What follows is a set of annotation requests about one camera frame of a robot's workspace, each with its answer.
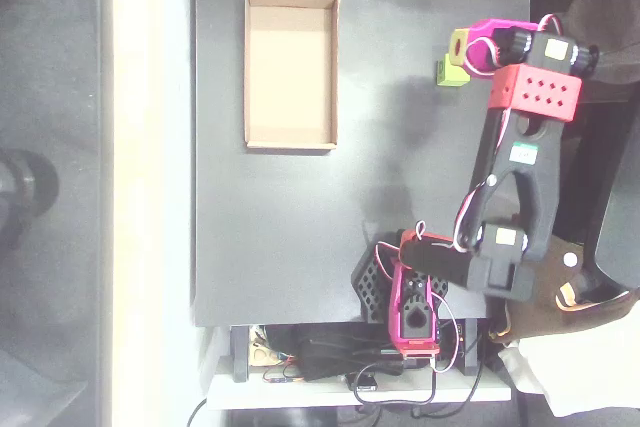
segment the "gray floor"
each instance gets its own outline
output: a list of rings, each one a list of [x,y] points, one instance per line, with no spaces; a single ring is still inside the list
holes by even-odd
[[[35,373],[29,392],[82,389],[56,426],[95,423],[96,11],[97,0],[0,0],[0,148],[44,155],[60,179],[53,207],[0,263],[0,350]]]
[[[640,413],[633,409],[602,409],[595,412],[576,414],[565,418],[553,416],[542,396],[529,396],[529,425],[532,427],[625,427],[640,424]],[[347,423],[359,416],[350,408],[341,408],[339,419],[353,427],[370,427],[375,416],[359,422]],[[414,420],[407,411],[383,411],[378,427],[395,426],[438,427],[523,427],[520,424],[515,402],[491,402],[470,404],[460,414],[450,419]]]

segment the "green label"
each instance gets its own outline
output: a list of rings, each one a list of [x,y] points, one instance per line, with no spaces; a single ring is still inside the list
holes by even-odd
[[[538,156],[538,146],[525,144],[524,142],[514,142],[511,147],[509,160],[511,162],[519,162],[521,164],[533,165],[536,163]]]

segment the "white sticker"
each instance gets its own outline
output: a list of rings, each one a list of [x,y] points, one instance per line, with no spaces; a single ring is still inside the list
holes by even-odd
[[[521,164],[533,165],[538,157],[538,147],[522,142],[514,142],[511,147],[509,160],[511,162],[520,162]]]
[[[511,229],[505,229],[504,227],[498,227],[496,232],[496,244],[502,245],[515,245],[516,243],[516,231]]]
[[[569,44],[564,40],[549,39],[547,40],[547,47],[544,49],[545,57],[556,60],[564,60],[567,56],[567,49]]]

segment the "white cable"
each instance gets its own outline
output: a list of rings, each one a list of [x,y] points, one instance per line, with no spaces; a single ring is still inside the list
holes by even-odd
[[[507,125],[509,125],[509,118],[511,117],[511,106],[508,109],[504,109],[502,112],[502,125],[500,126],[500,136],[498,137],[498,143],[496,145],[496,151],[500,144],[502,143],[502,138],[504,137],[505,132],[507,131]]]
[[[378,268],[382,271],[382,273],[384,274],[384,276],[389,279],[389,280],[393,280],[393,276],[391,276],[389,274],[389,272],[387,272],[387,269],[384,268],[384,265],[382,264],[382,260],[380,259],[380,252],[378,251],[378,247],[382,245],[383,247],[386,247],[394,252],[400,252],[400,249],[398,247],[396,247],[395,245],[391,245],[391,244],[387,244],[386,242],[377,242],[376,246],[374,248],[374,253],[376,256],[376,262],[378,263]]]
[[[453,243],[445,244],[444,242],[434,242],[431,245],[435,245],[436,247],[446,247],[447,249],[451,249],[453,247]]]
[[[469,209],[469,205],[471,205],[471,199],[473,199],[473,196],[476,194],[476,191],[478,190],[479,187],[482,186],[482,184],[478,185],[478,187],[476,187],[470,193],[467,194],[467,196],[464,198],[464,201],[462,202],[462,207],[460,208],[460,212],[456,217],[456,224],[453,228],[452,243],[453,243],[453,248],[456,249],[458,252],[464,253],[469,251],[469,249],[465,249],[458,242],[458,236],[460,235],[460,225],[462,225],[462,219],[464,219],[464,216],[467,213],[467,210]]]
[[[475,45],[478,42],[483,42],[489,48],[489,52],[491,53],[491,60],[493,61],[494,67],[500,67],[500,62],[498,61],[498,46],[496,43],[490,39],[489,37],[478,37],[477,39],[471,41],[464,53],[464,65],[474,74],[482,76],[482,77],[493,77],[493,72],[483,72],[478,70],[471,62],[469,62],[468,54],[471,46]]]
[[[498,61],[499,48],[496,45],[496,43],[493,41],[493,39],[491,39],[489,37],[482,36],[482,37],[478,37],[477,39],[469,42],[469,45],[467,45],[467,50],[465,51],[465,56],[469,52],[469,48],[472,45],[475,45],[478,42],[483,42],[484,44],[486,44],[486,46],[489,48],[489,52],[491,53],[491,60],[493,61],[493,66],[494,67],[500,67],[500,62]]]
[[[449,307],[449,304],[447,303],[447,301],[444,300],[444,298],[440,297],[435,292],[431,292],[431,295],[433,297],[435,297],[436,299],[438,299],[442,303],[442,305],[444,305],[447,308],[447,310],[449,311],[449,316],[451,317],[451,320],[453,321],[453,329],[454,329],[454,332],[455,332],[455,335],[456,335],[456,348],[453,350],[453,357],[451,357],[451,362],[449,362],[449,365],[447,365],[447,367],[444,370],[438,370],[436,368],[435,360],[431,365],[436,374],[444,374],[445,372],[450,370],[451,367],[453,367],[453,364],[456,363],[456,358],[458,357],[458,350],[460,349],[460,333],[458,332],[458,322],[456,322],[456,318],[453,316],[453,312],[451,312],[451,308]]]
[[[560,25],[560,20],[555,14],[547,14],[542,17],[542,19],[540,19],[540,22],[538,23],[538,31],[545,30],[547,24],[549,24],[549,20],[553,22],[553,26],[555,27],[558,35],[562,35],[562,25]]]
[[[416,237],[418,237],[418,240],[422,240],[425,230],[427,230],[427,223],[424,220],[419,220],[416,223]]]

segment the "white shelf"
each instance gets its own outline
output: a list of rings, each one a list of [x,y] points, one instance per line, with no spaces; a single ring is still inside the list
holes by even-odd
[[[249,380],[236,383],[229,364],[221,359],[218,372],[207,394],[207,407],[213,410],[262,409],[275,407],[316,407],[357,405],[353,393],[340,377],[314,382],[269,384],[262,380],[264,368],[252,368]],[[364,392],[362,397],[371,400],[424,400],[431,394],[431,370],[425,368],[408,371],[399,377],[376,374],[378,390]],[[463,402],[475,377],[465,377],[453,369],[438,375],[434,403]],[[511,388],[489,369],[485,369],[472,401],[507,401]]]

